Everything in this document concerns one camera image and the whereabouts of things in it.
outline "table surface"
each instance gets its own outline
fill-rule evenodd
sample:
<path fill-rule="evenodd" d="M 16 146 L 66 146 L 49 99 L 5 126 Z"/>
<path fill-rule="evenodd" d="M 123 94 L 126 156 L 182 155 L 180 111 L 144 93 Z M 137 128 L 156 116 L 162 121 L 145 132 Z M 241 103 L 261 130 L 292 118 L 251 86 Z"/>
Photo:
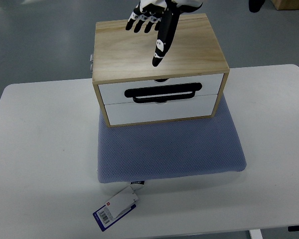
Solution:
<path fill-rule="evenodd" d="M 299 68 L 231 69 L 243 172 L 150 180 L 104 233 L 92 213 L 127 183 L 97 180 L 91 79 L 8 86 L 0 100 L 0 238 L 151 238 L 299 225 Z"/>

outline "price tag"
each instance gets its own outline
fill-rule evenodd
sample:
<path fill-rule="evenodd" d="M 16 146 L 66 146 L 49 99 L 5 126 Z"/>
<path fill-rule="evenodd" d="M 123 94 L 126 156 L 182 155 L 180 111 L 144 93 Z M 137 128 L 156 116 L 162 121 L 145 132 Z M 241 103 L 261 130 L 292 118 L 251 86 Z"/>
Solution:
<path fill-rule="evenodd" d="M 100 229 L 104 232 L 131 210 L 136 208 L 138 200 L 133 189 L 128 186 L 108 200 L 100 209 L 93 213 Z"/>

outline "wooden box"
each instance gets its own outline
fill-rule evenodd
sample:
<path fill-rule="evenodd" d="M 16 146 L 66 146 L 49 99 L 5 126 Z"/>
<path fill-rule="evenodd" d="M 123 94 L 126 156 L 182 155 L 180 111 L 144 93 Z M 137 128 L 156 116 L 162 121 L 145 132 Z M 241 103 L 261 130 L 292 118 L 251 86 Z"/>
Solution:
<path fill-rule="evenodd" d="M 213 117 L 229 67 L 207 16 L 180 17 L 157 67 L 157 32 L 126 31 L 126 23 L 96 24 L 93 86 L 107 126 Z"/>
<path fill-rule="evenodd" d="M 272 0 L 277 10 L 299 10 L 299 0 Z"/>

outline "drawer front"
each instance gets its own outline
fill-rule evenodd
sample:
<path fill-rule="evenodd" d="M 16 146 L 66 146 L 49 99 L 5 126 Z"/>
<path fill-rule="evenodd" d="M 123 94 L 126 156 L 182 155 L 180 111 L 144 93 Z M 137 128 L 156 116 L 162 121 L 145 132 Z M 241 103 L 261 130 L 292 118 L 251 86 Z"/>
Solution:
<path fill-rule="evenodd" d="M 165 103 L 134 102 L 105 105 L 110 125 L 171 120 L 212 114 L 217 95 L 197 96 Z"/>
<path fill-rule="evenodd" d="M 220 84 L 222 82 L 224 74 L 214 74 L 205 76 L 191 76 L 168 79 L 165 82 L 156 82 L 154 80 L 148 81 L 134 81 L 124 83 L 113 83 L 99 85 L 100 93 L 103 103 L 105 105 L 133 102 L 132 98 L 125 97 L 124 93 L 129 89 L 145 88 L 145 87 L 157 87 L 168 86 L 185 83 L 201 83 L 202 88 L 195 92 L 196 96 L 204 95 L 216 95 L 218 94 Z"/>

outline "concrete floor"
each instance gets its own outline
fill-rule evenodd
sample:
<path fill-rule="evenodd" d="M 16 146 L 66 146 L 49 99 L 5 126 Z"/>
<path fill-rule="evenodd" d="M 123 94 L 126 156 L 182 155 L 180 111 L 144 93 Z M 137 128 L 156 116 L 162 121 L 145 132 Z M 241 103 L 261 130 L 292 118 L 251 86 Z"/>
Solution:
<path fill-rule="evenodd" d="M 0 97 L 10 84 L 91 78 L 97 21 L 127 19 L 138 0 L 0 0 Z M 206 13 L 230 68 L 299 66 L 299 10 L 258 13 L 247 0 L 206 0 Z M 262 230 L 264 239 L 299 239 L 287 228 Z M 181 237 L 248 239 L 248 232 Z"/>

